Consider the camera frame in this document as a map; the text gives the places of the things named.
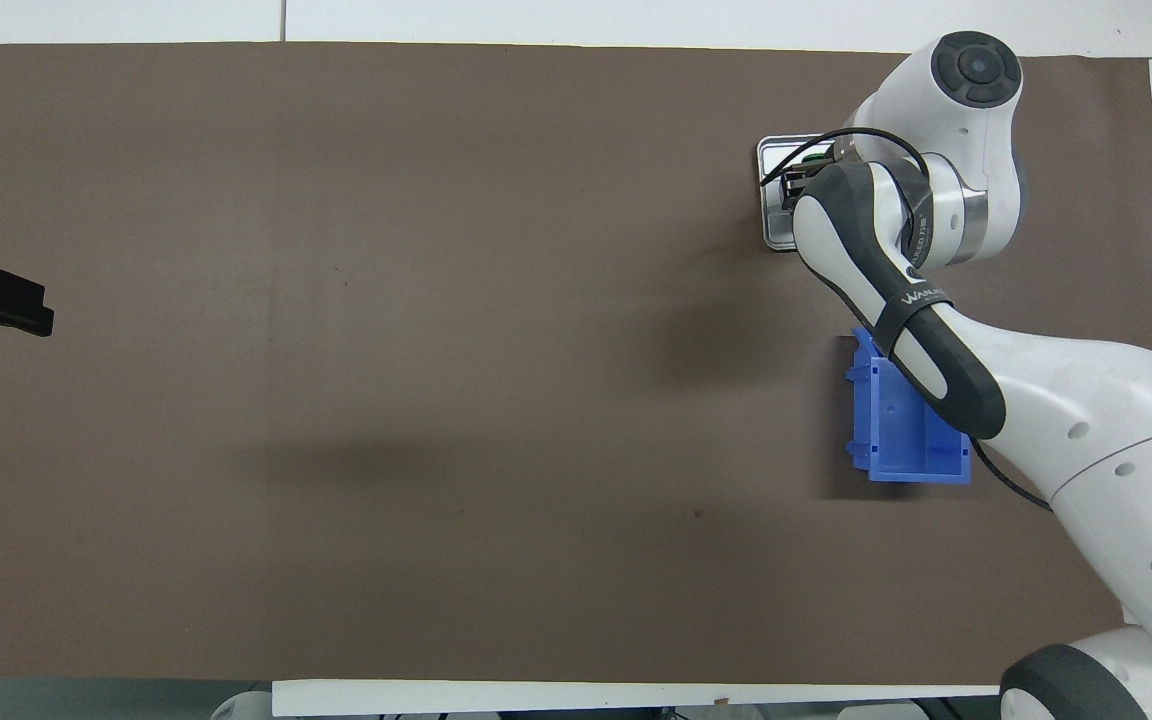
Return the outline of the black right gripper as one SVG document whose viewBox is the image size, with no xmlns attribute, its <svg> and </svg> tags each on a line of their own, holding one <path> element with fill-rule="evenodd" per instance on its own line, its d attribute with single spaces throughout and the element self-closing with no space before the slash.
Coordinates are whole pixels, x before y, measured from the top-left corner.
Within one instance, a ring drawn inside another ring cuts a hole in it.
<svg viewBox="0 0 1152 720">
<path fill-rule="evenodd" d="M 818 169 L 788 168 L 781 174 L 781 210 L 791 213 Z"/>
</svg>

